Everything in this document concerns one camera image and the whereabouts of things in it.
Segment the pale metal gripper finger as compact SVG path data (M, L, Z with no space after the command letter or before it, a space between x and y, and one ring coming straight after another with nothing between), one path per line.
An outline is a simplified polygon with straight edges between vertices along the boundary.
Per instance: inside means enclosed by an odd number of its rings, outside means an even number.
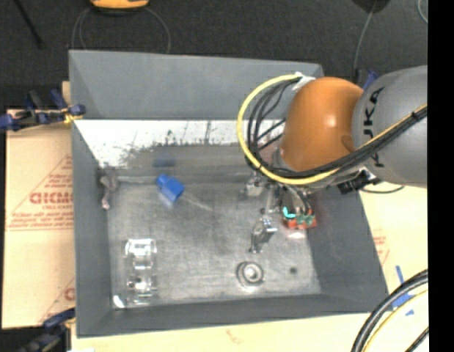
M247 197L258 197L266 188L267 180L261 176L251 176L244 185L244 194Z
M249 252L261 253L263 245L268 243L277 231L278 226L275 225L272 218L261 217L251 230Z

